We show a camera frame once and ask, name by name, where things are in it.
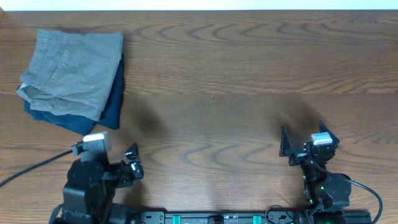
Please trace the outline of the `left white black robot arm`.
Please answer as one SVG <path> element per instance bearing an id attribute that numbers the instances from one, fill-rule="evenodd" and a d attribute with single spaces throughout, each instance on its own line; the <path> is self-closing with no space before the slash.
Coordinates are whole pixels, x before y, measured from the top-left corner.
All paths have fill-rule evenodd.
<path id="1" fill-rule="evenodd" d="M 63 203 L 53 209 L 50 223 L 140 223 L 139 212 L 116 204 L 116 189 L 144 177 L 138 145 L 125 152 L 126 161 L 111 164 L 104 141 L 80 141 L 71 147 L 75 160 L 63 188 Z"/>

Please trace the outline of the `folded navy blue shorts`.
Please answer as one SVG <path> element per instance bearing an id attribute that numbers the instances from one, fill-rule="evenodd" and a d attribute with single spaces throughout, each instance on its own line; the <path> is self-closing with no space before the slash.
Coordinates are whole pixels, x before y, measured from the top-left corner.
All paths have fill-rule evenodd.
<path id="1" fill-rule="evenodd" d="M 33 110 L 28 101 L 24 101 L 24 111 L 34 120 L 45 121 L 61 128 L 85 136 L 98 124 L 109 129 L 119 129 L 124 90 L 124 55 L 121 56 L 108 101 L 99 121 L 73 114 L 54 115 L 48 111 Z"/>

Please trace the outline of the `grey cotton shorts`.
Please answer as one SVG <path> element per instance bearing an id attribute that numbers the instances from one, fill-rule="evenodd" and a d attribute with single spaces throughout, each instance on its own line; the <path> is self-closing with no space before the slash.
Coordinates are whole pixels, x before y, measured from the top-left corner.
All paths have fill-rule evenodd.
<path id="1" fill-rule="evenodd" d="M 123 33 L 38 30 L 17 94 L 34 110 L 97 121 L 106 106 L 123 49 Z"/>

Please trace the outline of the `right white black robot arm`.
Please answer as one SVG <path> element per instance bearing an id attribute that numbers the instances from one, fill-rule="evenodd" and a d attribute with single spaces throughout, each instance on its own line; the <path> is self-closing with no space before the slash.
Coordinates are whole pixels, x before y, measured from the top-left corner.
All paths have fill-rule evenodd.
<path id="1" fill-rule="evenodd" d="M 345 221 L 343 208 L 349 206 L 351 184 L 344 174 L 326 169 L 335 156 L 340 140 L 319 122 L 319 133 L 311 141 L 294 149 L 285 127 L 281 128 L 280 157 L 288 157 L 290 166 L 300 166 L 303 172 L 304 197 L 309 203 L 302 212 L 292 216 L 294 223 L 338 223 Z"/>

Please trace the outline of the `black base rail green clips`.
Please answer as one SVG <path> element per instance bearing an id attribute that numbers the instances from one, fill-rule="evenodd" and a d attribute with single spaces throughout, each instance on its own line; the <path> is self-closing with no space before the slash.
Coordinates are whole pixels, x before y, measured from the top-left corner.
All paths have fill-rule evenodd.
<path id="1" fill-rule="evenodd" d="M 311 212 L 274 207 L 265 212 L 142 212 L 141 224 L 370 224 L 368 212 Z"/>

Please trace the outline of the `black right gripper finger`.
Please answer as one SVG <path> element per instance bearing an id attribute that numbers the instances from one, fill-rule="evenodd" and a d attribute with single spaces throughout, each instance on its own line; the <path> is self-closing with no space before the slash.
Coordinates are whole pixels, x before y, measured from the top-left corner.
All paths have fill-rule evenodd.
<path id="1" fill-rule="evenodd" d="M 281 142 L 280 142 L 279 156 L 288 157 L 291 155 L 291 153 L 292 153 L 292 146 L 290 144 L 287 130 L 283 126 L 281 127 Z"/>
<path id="2" fill-rule="evenodd" d="M 321 133 L 328 133 L 330 135 L 333 144 L 340 143 L 340 140 L 327 128 L 323 121 L 319 122 L 319 129 Z"/>

